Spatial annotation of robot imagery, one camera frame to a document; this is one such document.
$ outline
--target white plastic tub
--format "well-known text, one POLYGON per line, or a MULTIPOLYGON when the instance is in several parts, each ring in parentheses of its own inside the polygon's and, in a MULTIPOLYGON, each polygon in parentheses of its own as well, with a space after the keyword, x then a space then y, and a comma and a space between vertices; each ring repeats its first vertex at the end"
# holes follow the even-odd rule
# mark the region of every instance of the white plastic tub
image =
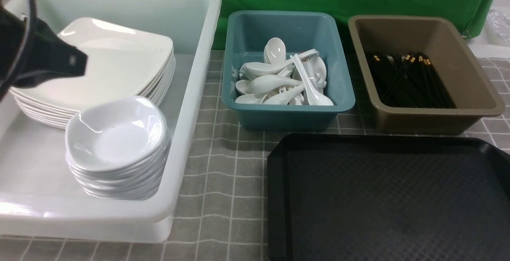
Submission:
MULTIPOLYGON (((145 201, 86 195, 64 158, 64 131, 24 116, 11 96, 0 104, 0 234, 155 243, 170 234, 192 141, 221 0, 37 0, 55 32, 80 17, 172 38, 177 66, 160 108, 172 145, 160 188, 145 201)), ((26 0, 11 0, 16 15, 26 0)))

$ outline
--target tray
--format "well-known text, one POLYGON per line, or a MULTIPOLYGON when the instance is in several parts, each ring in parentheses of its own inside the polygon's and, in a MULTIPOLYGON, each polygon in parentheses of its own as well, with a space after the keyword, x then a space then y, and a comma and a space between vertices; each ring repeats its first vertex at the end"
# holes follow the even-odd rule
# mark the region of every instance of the tray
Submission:
MULTIPOLYGON (((96 199, 80 189, 67 168, 64 131, 30 120, 7 96, 0 104, 0 234, 165 240, 192 142, 221 0, 37 1, 39 17, 55 32, 85 16, 172 38, 177 64, 160 105, 172 145, 153 197, 96 199)), ((6 5, 17 16, 26 8, 26 0, 6 5)))
POLYGON ((479 139, 289 135, 268 157, 269 257, 508 260, 509 165, 479 139))

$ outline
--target black object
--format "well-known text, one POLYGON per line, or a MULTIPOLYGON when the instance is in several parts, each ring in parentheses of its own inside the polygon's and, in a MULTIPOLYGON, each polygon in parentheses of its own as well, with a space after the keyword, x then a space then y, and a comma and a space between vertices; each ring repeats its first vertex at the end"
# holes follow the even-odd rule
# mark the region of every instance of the black object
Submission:
POLYGON ((272 261, 510 259, 510 161, 485 141, 291 134, 267 168, 272 261))
POLYGON ((434 66, 423 53, 366 53, 381 102, 393 107, 455 108, 434 66))
POLYGON ((0 7, 0 85, 35 87, 47 80, 80 77, 85 73, 87 55, 60 40, 42 20, 36 20, 35 39, 26 63, 13 82, 8 79, 11 64, 18 53, 25 22, 0 7))

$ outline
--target brown plastic bin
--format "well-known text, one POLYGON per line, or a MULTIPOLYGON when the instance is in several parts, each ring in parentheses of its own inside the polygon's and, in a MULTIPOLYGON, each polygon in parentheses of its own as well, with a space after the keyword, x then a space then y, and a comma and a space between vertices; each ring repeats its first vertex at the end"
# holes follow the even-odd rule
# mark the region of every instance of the brown plastic bin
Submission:
POLYGON ((499 116, 505 104, 454 25, 444 18, 354 16, 352 42, 377 114, 377 129, 388 133, 461 134, 484 116, 499 116), (398 108, 384 105, 365 52, 423 52, 452 97, 456 109, 398 108))

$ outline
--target textured tray surface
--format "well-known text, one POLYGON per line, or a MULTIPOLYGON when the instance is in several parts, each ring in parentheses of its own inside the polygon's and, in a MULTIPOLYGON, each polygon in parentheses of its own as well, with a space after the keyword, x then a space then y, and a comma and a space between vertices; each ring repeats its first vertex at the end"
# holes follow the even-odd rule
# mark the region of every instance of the textured tray surface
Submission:
POLYGON ((324 147, 284 154, 293 260, 510 256, 508 198, 478 148, 324 147))

